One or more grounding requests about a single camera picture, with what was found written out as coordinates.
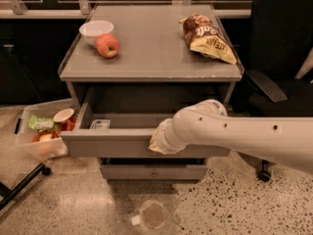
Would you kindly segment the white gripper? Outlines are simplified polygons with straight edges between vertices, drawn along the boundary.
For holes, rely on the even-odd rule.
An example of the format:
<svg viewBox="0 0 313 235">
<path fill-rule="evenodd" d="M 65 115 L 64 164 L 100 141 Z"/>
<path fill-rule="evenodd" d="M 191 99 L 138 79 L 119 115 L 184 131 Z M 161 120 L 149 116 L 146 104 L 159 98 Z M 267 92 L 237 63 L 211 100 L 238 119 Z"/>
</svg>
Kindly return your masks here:
<svg viewBox="0 0 313 235">
<path fill-rule="evenodd" d="M 150 140 L 149 149 L 164 155 L 179 153 L 188 145 L 187 142 L 181 140 L 173 129 L 171 118 L 162 121 L 155 129 Z"/>
</svg>

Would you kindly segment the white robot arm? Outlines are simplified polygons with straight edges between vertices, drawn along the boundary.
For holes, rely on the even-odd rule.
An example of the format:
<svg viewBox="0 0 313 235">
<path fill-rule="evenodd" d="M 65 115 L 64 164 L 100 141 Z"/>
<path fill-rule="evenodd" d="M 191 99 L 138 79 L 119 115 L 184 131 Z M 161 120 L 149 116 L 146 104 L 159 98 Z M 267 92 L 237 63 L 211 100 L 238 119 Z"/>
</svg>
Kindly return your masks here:
<svg viewBox="0 0 313 235">
<path fill-rule="evenodd" d="M 313 173 L 312 117 L 229 117 L 220 102 L 205 100 L 161 122 L 149 149 L 177 154 L 189 145 L 224 147 Z"/>
</svg>

